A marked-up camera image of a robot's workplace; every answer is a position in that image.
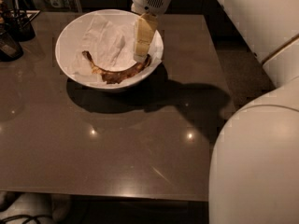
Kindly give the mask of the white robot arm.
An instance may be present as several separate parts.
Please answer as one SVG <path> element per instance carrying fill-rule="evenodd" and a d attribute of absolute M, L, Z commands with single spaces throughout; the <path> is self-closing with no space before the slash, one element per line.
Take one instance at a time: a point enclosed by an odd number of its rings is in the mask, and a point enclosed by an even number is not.
<path fill-rule="evenodd" d="M 274 83 L 213 149 L 209 224 L 299 224 L 299 0 L 217 0 Z"/>

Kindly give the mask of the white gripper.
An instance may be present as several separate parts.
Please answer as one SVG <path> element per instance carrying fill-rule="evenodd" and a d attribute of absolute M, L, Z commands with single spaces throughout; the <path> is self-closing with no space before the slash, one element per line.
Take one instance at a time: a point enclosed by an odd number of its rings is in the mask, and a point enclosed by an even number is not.
<path fill-rule="evenodd" d="M 164 14 L 171 1 L 132 0 L 131 10 L 136 14 L 142 14 L 135 22 L 134 60 L 136 62 L 142 63 L 145 61 L 158 26 L 155 15 Z"/>

